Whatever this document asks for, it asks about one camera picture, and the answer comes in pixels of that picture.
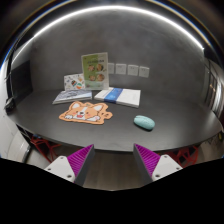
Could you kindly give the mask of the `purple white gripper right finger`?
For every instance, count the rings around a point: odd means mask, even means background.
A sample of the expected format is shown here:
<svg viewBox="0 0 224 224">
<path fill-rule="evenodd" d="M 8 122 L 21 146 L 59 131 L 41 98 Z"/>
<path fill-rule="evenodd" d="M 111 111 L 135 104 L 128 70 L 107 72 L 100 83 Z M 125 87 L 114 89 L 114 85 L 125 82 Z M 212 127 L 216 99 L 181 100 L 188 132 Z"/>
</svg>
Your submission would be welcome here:
<svg viewBox="0 0 224 224">
<path fill-rule="evenodd" d="M 139 144 L 134 145 L 133 155 L 141 173 L 144 185 L 157 181 L 182 169 L 182 167 L 169 155 L 165 154 L 160 156 Z"/>
</svg>

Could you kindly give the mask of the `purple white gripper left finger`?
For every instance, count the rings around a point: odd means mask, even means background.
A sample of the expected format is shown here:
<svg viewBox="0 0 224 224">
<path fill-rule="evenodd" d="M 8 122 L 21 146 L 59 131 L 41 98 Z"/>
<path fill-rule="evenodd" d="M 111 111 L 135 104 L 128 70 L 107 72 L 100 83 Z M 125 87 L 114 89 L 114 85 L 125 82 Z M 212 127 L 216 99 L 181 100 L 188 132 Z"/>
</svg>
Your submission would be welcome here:
<svg viewBox="0 0 224 224">
<path fill-rule="evenodd" d="M 69 156 L 59 156 L 45 171 L 82 186 L 94 155 L 94 145 L 91 144 Z"/>
</svg>

